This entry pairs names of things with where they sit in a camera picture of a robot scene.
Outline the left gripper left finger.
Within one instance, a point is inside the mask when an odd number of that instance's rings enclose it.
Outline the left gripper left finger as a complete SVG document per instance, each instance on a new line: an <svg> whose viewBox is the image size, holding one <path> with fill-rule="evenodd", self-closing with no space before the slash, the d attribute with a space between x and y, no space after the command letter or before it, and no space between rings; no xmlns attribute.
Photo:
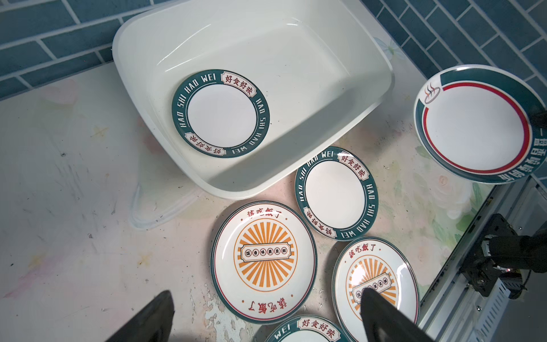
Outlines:
<svg viewBox="0 0 547 342"><path fill-rule="evenodd" d="M169 290L160 292L107 342L168 341L174 314L175 305L171 292Z"/></svg>

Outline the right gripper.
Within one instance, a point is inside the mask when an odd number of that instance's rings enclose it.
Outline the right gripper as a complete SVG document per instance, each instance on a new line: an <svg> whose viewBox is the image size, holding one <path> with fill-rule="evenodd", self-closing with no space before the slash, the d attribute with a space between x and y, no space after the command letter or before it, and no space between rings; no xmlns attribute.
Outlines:
<svg viewBox="0 0 547 342"><path fill-rule="evenodd" d="M530 126L533 129L547 129L547 110L533 111L528 114Z"/></svg>

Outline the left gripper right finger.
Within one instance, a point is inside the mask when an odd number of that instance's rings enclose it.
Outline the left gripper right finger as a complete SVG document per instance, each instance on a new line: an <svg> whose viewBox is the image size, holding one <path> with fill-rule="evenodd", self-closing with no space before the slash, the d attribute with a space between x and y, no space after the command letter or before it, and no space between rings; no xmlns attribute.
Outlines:
<svg viewBox="0 0 547 342"><path fill-rule="evenodd" d="M433 340L373 289L363 289L360 315L368 341Z"/></svg>

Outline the green red ring plate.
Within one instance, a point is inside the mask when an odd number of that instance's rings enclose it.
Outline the green red ring plate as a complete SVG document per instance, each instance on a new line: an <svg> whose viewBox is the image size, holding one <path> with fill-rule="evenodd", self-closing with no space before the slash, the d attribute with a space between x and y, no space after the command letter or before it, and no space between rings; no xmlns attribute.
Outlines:
<svg viewBox="0 0 547 342"><path fill-rule="evenodd" d="M426 152L444 169L473 182L503 185L546 161L546 110L523 80L491 66L468 64L425 82L413 109Z"/></svg>

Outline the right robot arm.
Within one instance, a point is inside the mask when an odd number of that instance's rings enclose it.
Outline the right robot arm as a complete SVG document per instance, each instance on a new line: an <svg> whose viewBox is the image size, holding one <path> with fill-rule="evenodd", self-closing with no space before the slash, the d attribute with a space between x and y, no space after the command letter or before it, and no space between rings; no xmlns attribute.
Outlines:
<svg viewBox="0 0 547 342"><path fill-rule="evenodd" d="M495 236L488 251L497 266L546 273L546 222L532 236Z"/></svg>

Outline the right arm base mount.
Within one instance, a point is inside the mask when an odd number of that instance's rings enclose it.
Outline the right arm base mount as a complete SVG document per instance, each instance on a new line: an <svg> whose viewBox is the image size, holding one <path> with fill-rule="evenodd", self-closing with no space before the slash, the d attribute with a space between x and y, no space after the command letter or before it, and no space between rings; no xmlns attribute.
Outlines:
<svg viewBox="0 0 547 342"><path fill-rule="evenodd" d="M497 213L484 225L478 239L464 258L460 273L483 297L489 297L496 289L497 281L501 280L501 284L509 290L509 298L518 299L523 292L524 278L519 269L501 266L494 260L490 242L498 237L517 237L517 233L504 216Z"/></svg>

